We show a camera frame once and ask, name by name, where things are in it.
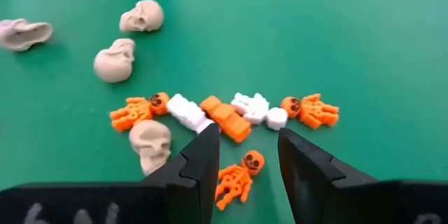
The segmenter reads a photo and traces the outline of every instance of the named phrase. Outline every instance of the white piece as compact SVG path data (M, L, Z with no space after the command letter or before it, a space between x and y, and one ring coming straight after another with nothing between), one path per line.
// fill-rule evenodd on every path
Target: white piece
M163 18L163 10L158 2L141 0L137 2L135 8L121 15L120 30L150 32L162 26Z
M24 51L35 43L47 41L53 28L46 22L28 23L23 18L0 21L0 46L7 50Z
M130 38L119 38L112 46L98 52L93 63L97 76L105 82L116 83L132 73L135 43Z
M171 132L167 126L154 120L142 120L129 132L132 149L140 155L145 175L152 174L164 165L171 151Z
M286 126L288 113L282 108L271 108L267 112L267 126L273 130L280 130Z
M213 123L196 103L188 101L181 94L175 94L167 102L167 110L182 125L195 131L197 134Z
M255 93L253 98L237 93L230 103L253 125L260 124L266 118L269 110L269 102L258 93Z

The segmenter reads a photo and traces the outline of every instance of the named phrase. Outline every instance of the toy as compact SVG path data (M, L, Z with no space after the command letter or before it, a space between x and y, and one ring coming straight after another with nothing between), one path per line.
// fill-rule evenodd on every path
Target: toy
M171 151L171 132L168 127L154 120L136 122L129 132L132 149L140 156L145 175L152 174L164 165Z
M100 50L93 62L96 75L105 82L116 83L132 73L135 43L130 38L119 38L110 48Z
M0 21L0 46L7 50L28 50L35 43L47 41L53 28L46 22L28 23L23 18Z
M317 129L321 124L333 126L339 120L339 108L324 104L321 94L303 97L298 118L304 124Z
M219 170L220 184L216 187L215 201L224 193L224 197L216 203L219 210L231 203L234 197L240 196L245 203L252 186L252 176L257 176L265 165L265 158L256 150L250 150L241 160L241 166L234 164Z
M289 118L294 118L299 113L300 100L297 97L286 97L281 101L280 107L286 110Z
M255 93L253 98L237 93L230 104L235 106L237 112L253 125L260 124L269 110L269 102L258 93Z
M205 99L199 107L235 142L240 144L251 133L251 124L236 112L236 108L222 103L215 96Z
M112 127L118 132L128 130L141 120L150 120L153 114L150 104L143 97L130 97L126 99L126 107L112 111L109 116L112 119Z
M150 99L150 109L153 114L158 116L163 116L168 113L167 102L169 101L169 96L165 92L159 92L154 94Z
M286 126L288 121L288 113L282 108L271 108L267 112L267 126L273 130L280 130Z
M159 29L162 23L163 10L160 4L154 0L141 0L135 8L121 15L120 30L150 32Z
M205 112L196 103L188 101L181 94L175 94L167 102L167 110L182 125L190 130L194 130L197 134L213 123L212 120L205 116Z

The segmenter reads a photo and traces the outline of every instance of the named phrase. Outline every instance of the orange piece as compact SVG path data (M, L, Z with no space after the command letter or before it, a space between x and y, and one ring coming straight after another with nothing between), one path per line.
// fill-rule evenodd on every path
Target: orange piece
M112 127L118 132L128 130L141 120L150 120L153 114L150 104L143 97L130 97L126 99L126 107L109 113L112 119Z
M151 112L158 115L163 116L168 113L167 110L167 102L169 101L169 96L165 92L159 92L157 94L154 94L149 99L149 107L151 109Z
M300 100L296 97L286 97L281 102L280 107L288 112L289 118L294 118L299 113Z
M222 103L215 96L205 99L199 107L204 110L230 138L238 144L251 133L251 124L242 118L234 106Z
M206 111L208 114L210 114L210 113L213 113L215 111L215 109L217 109L221 104L222 104L222 102L216 96L211 95L211 96L207 97L207 99L205 99L199 105L199 107L203 111Z
M339 108L324 104L321 94L313 94L302 98L298 118L304 124L317 129L322 124L333 126L339 120Z
M215 201L224 194L216 203L219 210L224 210L235 197L245 203L253 183L251 176L257 176L264 166L263 155L256 150L250 150L241 160L241 166L234 164L219 170L218 179L221 182L216 186Z

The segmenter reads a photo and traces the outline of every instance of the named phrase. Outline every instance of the green surface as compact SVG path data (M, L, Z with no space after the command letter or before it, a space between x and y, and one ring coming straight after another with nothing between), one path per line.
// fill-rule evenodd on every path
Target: green surface
M448 179L447 0L157 0L155 33L120 33L138 0L0 0L0 19L53 25L51 41L0 51L0 187L32 181L143 178L126 134L108 112L126 97L177 92L194 102L260 92L278 106L321 92L341 108L334 128L288 127L378 179ZM134 72L101 82L93 58L115 39L136 42ZM170 116L173 154L194 134ZM277 160L277 133L222 138L220 166L265 154L248 202L214 223L292 223Z

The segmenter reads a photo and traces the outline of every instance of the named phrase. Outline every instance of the white skeleton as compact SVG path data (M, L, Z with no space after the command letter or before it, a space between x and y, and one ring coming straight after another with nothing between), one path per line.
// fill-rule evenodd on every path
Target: white skeleton
M99 51L93 63L97 76L109 83L128 79L132 73L134 48L132 39L119 38L110 48Z
M0 46L8 50L24 51L35 43L47 41L53 28L46 22L28 23L23 18L0 21Z
M141 0L135 8L121 15L120 30L150 32L159 29L162 23L163 10L160 4L154 0Z
M264 121L269 110L269 102L258 93L255 93L253 98L236 93L230 103L237 108L239 114L243 115L253 125Z
M152 174L164 165L171 151L171 132L167 126L154 120L142 120L129 132L132 149L140 155L145 175Z

